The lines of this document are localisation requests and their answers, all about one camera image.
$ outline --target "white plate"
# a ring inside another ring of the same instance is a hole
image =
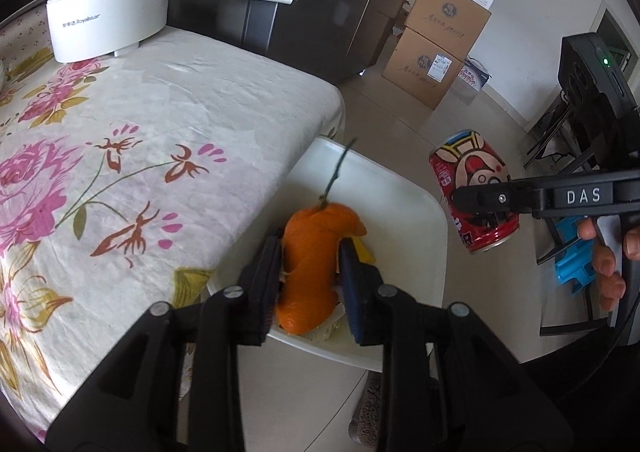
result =
[[[215,292],[238,281],[264,237],[285,225],[301,208],[318,201],[343,147],[316,139],[284,179],[282,186],[254,223],[238,239],[209,281]],[[431,172],[424,161],[424,172]],[[386,283],[413,295],[419,302],[440,306],[447,262],[447,220],[440,204],[427,191],[358,153],[350,151],[329,200],[353,208],[365,224],[364,244],[376,258]],[[275,325],[271,337],[351,366],[382,371],[382,347],[358,346],[342,320],[325,342],[287,335]]]

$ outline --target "blue plastic part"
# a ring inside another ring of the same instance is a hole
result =
[[[556,223],[556,229],[563,242],[570,241],[578,235],[577,222],[580,216],[567,217]],[[573,293],[579,292],[596,277],[596,272],[591,266],[591,251],[593,241],[578,241],[571,248],[556,256],[556,277],[558,283],[564,285],[574,279],[576,282]]]

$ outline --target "red can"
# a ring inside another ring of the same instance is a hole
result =
[[[518,214],[467,214],[451,202],[457,188],[510,180],[507,166],[478,133],[468,129],[449,137],[431,153],[429,162],[460,238],[472,254],[496,247],[519,228]]]

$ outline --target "screw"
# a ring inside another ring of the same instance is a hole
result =
[[[228,299],[237,299],[238,297],[242,297],[242,295],[244,295],[244,289],[242,289],[242,286],[238,285],[227,286],[223,290],[223,294]]]
[[[398,288],[393,285],[380,285],[378,286],[378,294],[380,297],[394,297],[398,293]]]
[[[466,317],[469,315],[469,307],[462,302],[456,302],[455,304],[451,304],[451,312],[456,317]]]
[[[154,317],[162,317],[162,315],[169,313],[169,308],[171,308],[171,306],[166,302],[156,302],[149,308],[149,313]]]

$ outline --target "finger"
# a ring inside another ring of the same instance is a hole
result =
[[[594,241],[591,264],[596,272],[609,277],[616,270],[616,256],[609,247]]]
[[[593,224],[593,219],[587,217],[578,223],[578,236],[580,239],[588,241],[589,239],[594,239],[596,235],[596,227]]]
[[[610,277],[605,277],[601,273],[596,273],[596,283],[600,295],[607,299],[622,299],[625,294],[625,281],[622,280],[619,273],[614,273]]]
[[[624,247],[626,257],[632,261],[640,261],[640,227],[626,233]]]
[[[615,299],[608,299],[607,297],[603,297],[602,295],[600,296],[600,308],[603,311],[613,311],[614,308],[616,307],[616,301]]]

